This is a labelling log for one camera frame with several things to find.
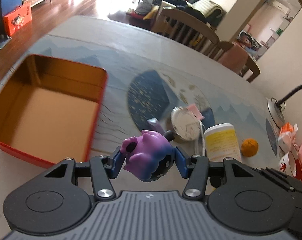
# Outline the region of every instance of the table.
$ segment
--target table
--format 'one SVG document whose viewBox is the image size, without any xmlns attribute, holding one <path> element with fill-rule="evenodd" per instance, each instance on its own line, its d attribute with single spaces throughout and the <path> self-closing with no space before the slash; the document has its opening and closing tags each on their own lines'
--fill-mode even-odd
<svg viewBox="0 0 302 240">
<path fill-rule="evenodd" d="M 127 24 L 75 16 L 35 43 L 0 82 L 0 91 L 30 53 L 107 70 L 108 84 L 91 146 L 92 155 L 110 154 L 123 139 L 140 135 L 138 128 L 146 125 L 148 114 L 165 124 L 173 107 L 195 102 L 206 116 L 206 125 L 230 122 L 240 143 L 246 138 L 258 141 L 258 154 L 243 158 L 244 163 L 254 168 L 278 167 L 276 130 L 267 99 L 229 69 L 182 44 Z M 146 98 L 151 105 L 147 111 Z M 139 115 L 143 117 L 141 120 L 136 118 Z M 186 149 L 193 154 L 188 145 Z M 5 197 L 42 171 L 0 150 L 0 238 L 9 232 L 2 213 Z M 166 176 L 150 183 L 139 181 L 123 169 L 112 181 L 117 194 L 121 190 L 181 192 L 186 183 L 175 166 Z M 79 185 L 92 192 L 90 179 L 80 179 Z"/>
</svg>

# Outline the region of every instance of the yellow label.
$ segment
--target yellow label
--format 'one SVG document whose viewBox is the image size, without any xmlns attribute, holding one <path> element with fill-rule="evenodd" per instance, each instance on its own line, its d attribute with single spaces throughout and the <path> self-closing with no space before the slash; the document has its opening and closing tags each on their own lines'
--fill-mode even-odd
<svg viewBox="0 0 302 240">
<path fill-rule="evenodd" d="M 210 161 L 232 157 L 241 161 L 240 148 L 234 129 L 213 133 L 205 138 L 206 154 Z"/>
</svg>

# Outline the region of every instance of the white mug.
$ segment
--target white mug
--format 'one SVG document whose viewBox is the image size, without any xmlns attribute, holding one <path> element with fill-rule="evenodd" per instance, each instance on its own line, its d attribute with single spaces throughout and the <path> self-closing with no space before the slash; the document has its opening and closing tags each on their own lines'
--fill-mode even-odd
<svg viewBox="0 0 302 240">
<path fill-rule="evenodd" d="M 280 160 L 278 168 L 281 172 L 284 172 L 291 177 L 296 176 L 296 163 L 292 152 L 288 152 L 284 155 L 284 157 Z"/>
</svg>

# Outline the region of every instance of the brown cloth on chair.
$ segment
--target brown cloth on chair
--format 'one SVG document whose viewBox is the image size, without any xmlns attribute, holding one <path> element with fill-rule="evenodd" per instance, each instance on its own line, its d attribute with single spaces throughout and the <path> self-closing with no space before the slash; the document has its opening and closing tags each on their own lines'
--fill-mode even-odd
<svg viewBox="0 0 302 240">
<path fill-rule="evenodd" d="M 245 66 L 248 57 L 247 52 L 236 43 L 232 48 L 226 51 L 217 62 L 236 74 L 239 74 Z"/>
</svg>

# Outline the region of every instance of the chair backrest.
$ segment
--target chair backrest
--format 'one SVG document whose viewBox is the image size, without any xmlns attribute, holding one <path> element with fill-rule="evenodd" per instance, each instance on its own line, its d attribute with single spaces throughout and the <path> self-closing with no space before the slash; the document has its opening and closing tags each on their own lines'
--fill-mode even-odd
<svg viewBox="0 0 302 240">
<path fill-rule="evenodd" d="M 210 53 L 209 57 L 215 61 L 218 61 L 220 57 L 228 50 L 230 50 L 234 44 L 228 42 L 228 41 L 220 41 L 214 50 Z M 247 81 L 251 83 L 260 73 L 258 66 L 256 63 L 252 60 L 252 58 L 249 56 L 245 66 L 242 68 L 241 72 L 239 73 L 239 76 L 243 77 L 248 70 L 252 71 L 252 75 L 248 77 Z"/>
<path fill-rule="evenodd" d="M 204 22 L 192 15 L 171 8 L 164 8 L 151 31 L 166 36 L 208 55 L 220 39 Z"/>
</svg>

